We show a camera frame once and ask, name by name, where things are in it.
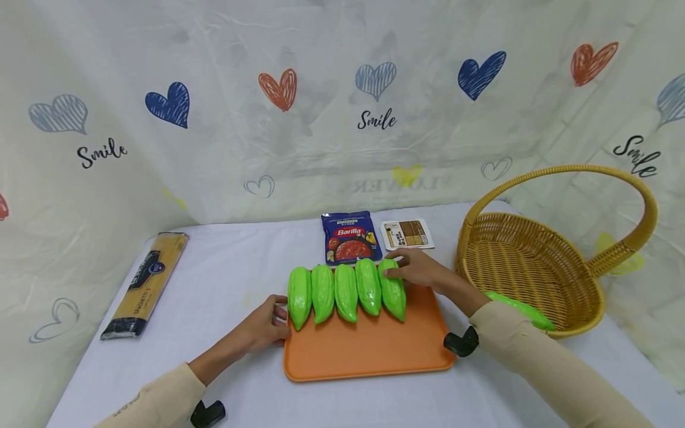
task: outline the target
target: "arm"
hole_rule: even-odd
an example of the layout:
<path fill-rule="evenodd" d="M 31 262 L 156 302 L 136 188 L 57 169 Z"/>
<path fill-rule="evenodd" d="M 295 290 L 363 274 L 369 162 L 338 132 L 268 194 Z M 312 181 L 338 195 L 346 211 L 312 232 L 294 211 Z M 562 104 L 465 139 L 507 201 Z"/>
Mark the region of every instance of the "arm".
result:
<path fill-rule="evenodd" d="M 476 287 L 421 250 L 404 249 L 400 268 L 386 271 L 425 284 L 446 296 L 470 318 L 480 345 L 500 364 L 530 384 L 572 428 L 653 428 L 602 376 L 552 340 L 514 308 L 493 302 Z"/>
<path fill-rule="evenodd" d="M 284 296 L 270 296 L 213 347 L 142 387 L 138 395 L 96 428 L 166 428 L 188 420 L 207 386 L 226 368 L 248 353 L 290 337 L 283 321 L 286 311 L 277 304 Z"/>

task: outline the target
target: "yellow heart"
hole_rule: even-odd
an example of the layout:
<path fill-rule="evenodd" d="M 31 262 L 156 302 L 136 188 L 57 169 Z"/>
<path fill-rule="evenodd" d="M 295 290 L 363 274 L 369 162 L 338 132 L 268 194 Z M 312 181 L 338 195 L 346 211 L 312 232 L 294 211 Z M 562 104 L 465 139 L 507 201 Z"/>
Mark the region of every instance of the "yellow heart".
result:
<path fill-rule="evenodd" d="M 597 236 L 597 241 L 595 242 L 595 250 L 598 253 L 606 250 L 615 244 L 614 238 L 606 232 L 602 232 Z M 645 265 L 645 259 L 637 253 L 630 256 L 630 258 L 623 263 L 619 264 L 617 267 L 609 271 L 611 275 L 625 275 L 627 273 L 633 273 L 640 270 Z"/>
<path fill-rule="evenodd" d="M 414 165 L 408 170 L 401 166 L 396 166 L 393 168 L 393 178 L 400 187 L 410 187 L 419 178 L 422 170 L 423 167 L 421 165 Z"/>
<path fill-rule="evenodd" d="M 179 204 L 181 206 L 181 208 L 188 211 L 188 207 L 186 207 L 186 203 L 183 202 L 183 199 L 175 198 L 175 197 L 171 196 L 171 193 L 169 193 L 167 189 L 162 189 L 162 192 L 164 192 L 164 195 L 166 195 L 167 198 L 176 201 L 176 203 Z"/>

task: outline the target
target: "white curtain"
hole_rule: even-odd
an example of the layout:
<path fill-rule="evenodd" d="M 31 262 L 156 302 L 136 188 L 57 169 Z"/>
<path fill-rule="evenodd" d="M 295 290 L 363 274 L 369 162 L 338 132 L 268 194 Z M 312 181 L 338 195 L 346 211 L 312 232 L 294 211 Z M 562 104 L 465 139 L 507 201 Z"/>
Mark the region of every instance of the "white curtain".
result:
<path fill-rule="evenodd" d="M 657 196 L 654 237 L 604 281 L 685 390 L 683 16 L 677 0 L 4 2 L 0 422 L 45 424 L 159 231 L 474 201 L 569 163 Z M 594 175 L 504 197 L 587 256 L 642 212 Z"/>

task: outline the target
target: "right hand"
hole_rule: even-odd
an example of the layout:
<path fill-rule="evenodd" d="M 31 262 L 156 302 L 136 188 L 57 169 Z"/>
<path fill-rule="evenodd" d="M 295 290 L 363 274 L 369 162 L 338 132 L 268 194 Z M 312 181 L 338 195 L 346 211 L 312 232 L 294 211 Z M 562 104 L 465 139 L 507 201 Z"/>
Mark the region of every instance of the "right hand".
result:
<path fill-rule="evenodd" d="M 418 248 L 400 248 L 386 255 L 386 259 L 396 257 L 402 257 L 397 261 L 399 268 L 385 270 L 383 274 L 387 278 L 402 278 L 413 284 L 427 286 L 443 296 L 451 294 L 454 288 L 468 285 L 455 272 Z"/>

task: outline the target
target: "orange heart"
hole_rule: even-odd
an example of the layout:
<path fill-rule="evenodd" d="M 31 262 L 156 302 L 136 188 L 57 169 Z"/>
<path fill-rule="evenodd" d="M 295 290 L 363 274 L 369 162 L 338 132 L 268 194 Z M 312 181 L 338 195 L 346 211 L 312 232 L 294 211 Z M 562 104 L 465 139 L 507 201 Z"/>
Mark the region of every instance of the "orange heart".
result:
<path fill-rule="evenodd" d="M 289 68 L 281 74 L 281 84 L 267 73 L 259 75 L 259 86 L 262 87 L 264 94 L 271 100 L 273 105 L 287 112 L 295 102 L 295 92 L 297 91 L 297 75 L 295 70 Z"/>
<path fill-rule="evenodd" d="M 573 53 L 571 60 L 571 75 L 576 86 L 583 86 L 594 79 L 601 72 L 619 49 L 619 43 L 609 43 L 597 54 L 592 45 L 580 45 Z"/>

